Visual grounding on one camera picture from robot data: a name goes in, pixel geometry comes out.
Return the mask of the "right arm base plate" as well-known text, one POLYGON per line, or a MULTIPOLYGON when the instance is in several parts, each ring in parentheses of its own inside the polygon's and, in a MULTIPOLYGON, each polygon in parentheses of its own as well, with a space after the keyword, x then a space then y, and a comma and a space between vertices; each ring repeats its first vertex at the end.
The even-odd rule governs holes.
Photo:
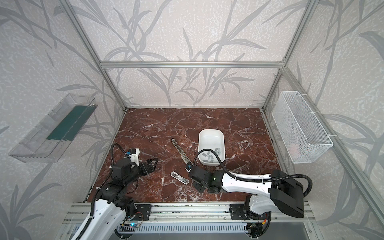
POLYGON ((268 220, 270 212, 256 214, 252 212, 245 204, 230 204, 229 208, 231 220, 268 220))

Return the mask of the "large beige black stapler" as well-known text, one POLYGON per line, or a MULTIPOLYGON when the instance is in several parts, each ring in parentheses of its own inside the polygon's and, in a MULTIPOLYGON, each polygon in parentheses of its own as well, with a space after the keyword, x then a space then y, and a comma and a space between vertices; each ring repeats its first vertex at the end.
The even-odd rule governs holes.
POLYGON ((179 152, 179 154, 181 155, 181 158, 182 160, 185 162, 186 166, 185 166, 185 170, 189 173, 190 170, 192 169, 193 167, 193 163, 191 162, 191 160, 189 159, 189 157, 186 155, 186 153, 183 151, 183 149, 179 146, 179 144, 177 143, 177 141, 172 138, 171 139, 171 143, 174 145, 174 147, 177 149, 177 151, 179 152))

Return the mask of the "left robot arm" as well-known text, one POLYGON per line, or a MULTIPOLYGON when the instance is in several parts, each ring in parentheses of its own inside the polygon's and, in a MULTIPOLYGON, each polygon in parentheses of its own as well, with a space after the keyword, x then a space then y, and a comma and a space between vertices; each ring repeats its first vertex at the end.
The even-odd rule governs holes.
POLYGON ((137 208, 134 199, 127 196, 127 187, 153 173, 159 160, 136 163, 132 158, 123 158, 112 166, 111 181, 94 195, 90 213, 73 240, 108 240, 123 219, 136 215, 137 208))

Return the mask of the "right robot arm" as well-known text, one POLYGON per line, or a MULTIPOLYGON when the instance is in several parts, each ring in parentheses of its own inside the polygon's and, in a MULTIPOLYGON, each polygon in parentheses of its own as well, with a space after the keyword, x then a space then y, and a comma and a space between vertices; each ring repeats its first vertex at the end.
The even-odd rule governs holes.
POLYGON ((303 218, 304 197, 312 190, 312 179, 303 174, 288 175, 274 170, 266 175, 235 174, 227 170, 208 172, 191 167, 189 178, 202 193, 246 193, 245 209, 256 215, 280 211, 293 218, 303 218))

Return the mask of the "small white stapler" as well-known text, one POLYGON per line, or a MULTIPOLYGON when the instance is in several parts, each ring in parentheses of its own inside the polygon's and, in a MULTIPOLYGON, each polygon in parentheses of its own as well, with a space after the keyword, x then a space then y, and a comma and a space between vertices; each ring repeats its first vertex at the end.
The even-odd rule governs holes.
POLYGON ((179 174, 177 174, 176 172, 171 172, 171 177, 173 177, 174 179, 178 180, 179 182, 183 183, 184 185, 188 185, 189 184, 189 180, 180 176, 179 174))

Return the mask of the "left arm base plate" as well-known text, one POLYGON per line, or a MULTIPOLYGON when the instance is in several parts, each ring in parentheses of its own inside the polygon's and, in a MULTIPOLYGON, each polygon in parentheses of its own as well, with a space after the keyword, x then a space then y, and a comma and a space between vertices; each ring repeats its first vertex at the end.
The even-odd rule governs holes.
POLYGON ((136 213, 133 221, 148 221, 150 219, 152 205, 151 204, 137 204, 136 213))

